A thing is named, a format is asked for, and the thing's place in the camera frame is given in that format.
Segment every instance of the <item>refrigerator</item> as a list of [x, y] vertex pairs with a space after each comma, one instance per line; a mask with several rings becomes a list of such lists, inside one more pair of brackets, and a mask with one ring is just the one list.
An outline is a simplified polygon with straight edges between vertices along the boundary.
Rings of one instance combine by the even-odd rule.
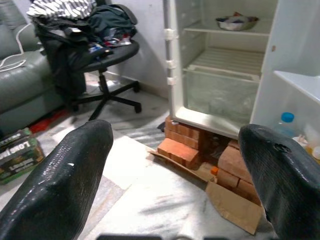
[[[164, 0], [173, 120], [237, 139], [283, 112], [298, 134], [320, 133], [320, 0]], [[258, 17], [227, 31], [216, 18]]]

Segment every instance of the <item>refrigerator shelf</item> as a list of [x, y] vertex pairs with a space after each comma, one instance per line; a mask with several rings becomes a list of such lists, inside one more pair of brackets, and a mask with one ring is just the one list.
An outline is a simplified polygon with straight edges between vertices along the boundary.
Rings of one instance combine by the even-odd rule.
[[307, 76], [286, 71], [274, 71], [274, 74], [320, 104], [320, 76]]
[[260, 20], [253, 28], [244, 31], [227, 31], [218, 27], [216, 22], [212, 24], [203, 24], [197, 22], [186, 27], [185, 31], [204, 32], [204, 33], [221, 33], [221, 34], [237, 34], [268, 37], [271, 31], [272, 20]]
[[250, 77], [259, 82], [264, 54], [222, 48], [207, 48], [189, 66], [189, 70], [204, 69]]

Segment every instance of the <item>sofa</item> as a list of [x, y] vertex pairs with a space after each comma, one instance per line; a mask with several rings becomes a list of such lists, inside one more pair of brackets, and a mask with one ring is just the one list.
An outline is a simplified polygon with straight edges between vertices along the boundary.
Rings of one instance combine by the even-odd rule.
[[[16, 35], [27, 25], [12, 0], [0, 1], [0, 64], [19, 54]], [[63, 105], [56, 94], [47, 58], [40, 51], [34, 27], [28, 25], [19, 35], [24, 54], [5, 61], [4, 66], [26, 60], [15, 69], [0, 69], [0, 131], [15, 132]]]

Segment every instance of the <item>white wall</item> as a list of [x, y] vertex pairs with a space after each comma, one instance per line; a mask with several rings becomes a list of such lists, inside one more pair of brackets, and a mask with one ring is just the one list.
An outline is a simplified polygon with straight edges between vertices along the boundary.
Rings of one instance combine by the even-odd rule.
[[30, 1], [29, 0], [13, 0], [15, 5], [18, 7], [24, 18], [29, 22], [26, 12], [29, 9]]
[[[30, 1], [13, 1], [26, 16]], [[140, 44], [140, 51], [133, 58], [110, 67], [109, 72], [136, 79], [147, 90], [168, 96], [163, 1], [113, 0], [112, 3], [127, 6], [137, 17], [138, 33], [134, 39]]]

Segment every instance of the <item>crisper drawer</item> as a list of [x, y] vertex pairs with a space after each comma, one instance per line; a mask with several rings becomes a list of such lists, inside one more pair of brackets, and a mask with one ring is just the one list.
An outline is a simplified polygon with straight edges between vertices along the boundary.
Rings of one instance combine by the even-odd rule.
[[259, 83], [235, 75], [185, 69], [185, 107], [243, 125], [250, 122]]

